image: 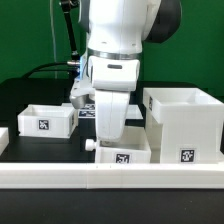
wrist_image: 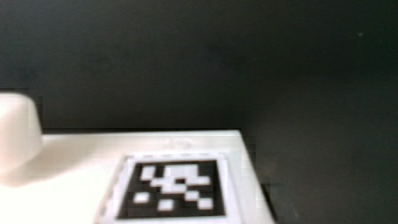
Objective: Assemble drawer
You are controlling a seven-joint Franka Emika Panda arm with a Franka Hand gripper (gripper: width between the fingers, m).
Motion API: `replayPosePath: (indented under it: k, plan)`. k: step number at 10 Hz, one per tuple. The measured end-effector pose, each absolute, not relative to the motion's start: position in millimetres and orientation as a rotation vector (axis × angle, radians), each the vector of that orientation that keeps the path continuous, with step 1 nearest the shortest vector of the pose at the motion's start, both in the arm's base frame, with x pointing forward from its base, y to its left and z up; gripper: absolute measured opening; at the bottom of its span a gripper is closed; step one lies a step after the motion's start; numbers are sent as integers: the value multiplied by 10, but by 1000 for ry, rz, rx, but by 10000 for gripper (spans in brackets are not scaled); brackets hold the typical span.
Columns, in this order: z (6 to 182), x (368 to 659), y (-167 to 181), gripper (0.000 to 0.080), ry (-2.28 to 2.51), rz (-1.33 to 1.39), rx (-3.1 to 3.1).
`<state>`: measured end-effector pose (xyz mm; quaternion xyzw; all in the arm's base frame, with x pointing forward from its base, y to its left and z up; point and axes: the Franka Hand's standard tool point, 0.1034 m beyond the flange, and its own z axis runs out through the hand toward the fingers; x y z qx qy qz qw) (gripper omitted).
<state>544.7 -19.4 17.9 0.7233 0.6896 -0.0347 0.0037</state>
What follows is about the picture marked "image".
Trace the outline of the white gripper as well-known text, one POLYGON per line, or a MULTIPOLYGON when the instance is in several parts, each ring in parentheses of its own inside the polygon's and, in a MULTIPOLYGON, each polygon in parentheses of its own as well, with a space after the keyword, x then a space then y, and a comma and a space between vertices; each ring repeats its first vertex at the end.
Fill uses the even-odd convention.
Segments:
POLYGON ((123 134, 130 93, 95 91, 95 127, 100 141, 118 142, 123 134))

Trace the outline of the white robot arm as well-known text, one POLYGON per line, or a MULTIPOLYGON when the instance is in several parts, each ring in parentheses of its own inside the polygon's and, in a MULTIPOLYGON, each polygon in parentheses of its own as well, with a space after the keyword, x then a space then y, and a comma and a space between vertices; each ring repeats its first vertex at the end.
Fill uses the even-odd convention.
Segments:
POLYGON ((79 23, 88 34, 87 68, 75 83, 74 107, 95 100, 99 141, 117 142, 123 134, 139 77, 142 43, 163 43, 179 28, 180 0, 80 0, 79 23))

